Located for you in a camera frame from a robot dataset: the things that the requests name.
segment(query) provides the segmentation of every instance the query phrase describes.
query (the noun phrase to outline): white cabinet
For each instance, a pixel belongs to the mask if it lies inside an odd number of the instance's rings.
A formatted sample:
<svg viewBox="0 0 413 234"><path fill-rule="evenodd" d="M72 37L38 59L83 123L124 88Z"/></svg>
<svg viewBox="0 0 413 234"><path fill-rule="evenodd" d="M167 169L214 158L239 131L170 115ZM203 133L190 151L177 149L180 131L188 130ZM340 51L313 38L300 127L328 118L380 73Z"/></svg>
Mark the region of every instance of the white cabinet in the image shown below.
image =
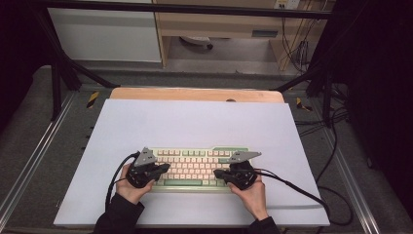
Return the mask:
<svg viewBox="0 0 413 234"><path fill-rule="evenodd" d="M72 59L161 62L153 13L72 9L49 9L49 13L61 46Z"/></svg>

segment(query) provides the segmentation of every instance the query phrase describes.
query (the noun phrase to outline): keyboard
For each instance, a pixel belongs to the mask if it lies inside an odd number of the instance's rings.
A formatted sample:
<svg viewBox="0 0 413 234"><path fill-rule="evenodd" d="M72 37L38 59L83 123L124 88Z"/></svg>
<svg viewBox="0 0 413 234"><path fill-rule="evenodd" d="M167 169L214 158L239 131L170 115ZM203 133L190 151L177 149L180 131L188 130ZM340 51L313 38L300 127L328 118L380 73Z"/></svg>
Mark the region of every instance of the keyboard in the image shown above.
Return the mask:
<svg viewBox="0 0 413 234"><path fill-rule="evenodd" d="M230 189L223 179L217 179L215 169L228 170L228 159L246 147L204 148L149 148L157 158L156 164L170 164L154 184L153 192L213 192L226 193Z"/></svg>

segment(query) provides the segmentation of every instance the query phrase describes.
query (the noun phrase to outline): hand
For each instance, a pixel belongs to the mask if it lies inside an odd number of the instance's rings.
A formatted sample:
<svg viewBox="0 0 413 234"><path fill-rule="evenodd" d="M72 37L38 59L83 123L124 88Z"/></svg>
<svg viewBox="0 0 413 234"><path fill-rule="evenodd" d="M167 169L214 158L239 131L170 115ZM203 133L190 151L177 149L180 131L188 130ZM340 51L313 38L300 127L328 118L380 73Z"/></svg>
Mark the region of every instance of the hand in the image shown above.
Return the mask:
<svg viewBox="0 0 413 234"><path fill-rule="evenodd" d="M130 165L131 164L127 164L122 168L121 178L125 178L127 176L127 172ZM139 203L142 196L152 189L154 183L155 180L152 179L148 182L148 184L146 184L145 187L135 188L128 182L127 179L122 179L116 183L116 192L122 197L124 197L126 200L136 205Z"/></svg>
<svg viewBox="0 0 413 234"><path fill-rule="evenodd" d="M246 190L240 190L236 185L228 183L231 192L237 194L244 203L246 209L258 220L268 217L265 200L265 184L261 175L258 175L255 182Z"/></svg>

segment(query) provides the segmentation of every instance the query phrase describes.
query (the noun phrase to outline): white table surface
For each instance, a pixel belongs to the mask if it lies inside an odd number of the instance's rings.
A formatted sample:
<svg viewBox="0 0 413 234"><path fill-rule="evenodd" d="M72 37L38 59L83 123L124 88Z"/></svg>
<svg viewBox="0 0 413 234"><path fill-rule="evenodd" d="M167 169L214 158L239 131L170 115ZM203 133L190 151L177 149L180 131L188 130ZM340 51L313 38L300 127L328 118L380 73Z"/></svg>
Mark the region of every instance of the white table surface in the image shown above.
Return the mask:
<svg viewBox="0 0 413 234"><path fill-rule="evenodd" d="M87 227L104 212L119 164L148 147L247 146L267 169L319 197L289 106L284 103L108 99L55 219ZM325 226L322 206L263 177L269 214L280 226ZM253 217L234 194L149 193L138 221L145 227L248 226Z"/></svg>

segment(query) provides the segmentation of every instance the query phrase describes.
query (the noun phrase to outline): hand-mounted device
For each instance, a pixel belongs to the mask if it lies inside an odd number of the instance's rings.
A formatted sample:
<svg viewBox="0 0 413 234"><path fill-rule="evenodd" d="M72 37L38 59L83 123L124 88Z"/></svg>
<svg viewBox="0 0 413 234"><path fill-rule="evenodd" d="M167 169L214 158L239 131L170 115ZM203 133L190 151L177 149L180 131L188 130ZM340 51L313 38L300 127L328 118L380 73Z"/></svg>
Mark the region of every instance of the hand-mounted device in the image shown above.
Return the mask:
<svg viewBox="0 0 413 234"><path fill-rule="evenodd" d="M133 187L142 188L152 179L158 181L161 174L166 173L170 167L170 164L155 165L156 157L147 147L134 155L135 159L127 172L127 180Z"/></svg>
<svg viewBox="0 0 413 234"><path fill-rule="evenodd" d="M214 170L215 177L231 182L241 190L249 188L257 179L257 174L248 160L260 156L261 152L236 151L229 159L230 170Z"/></svg>

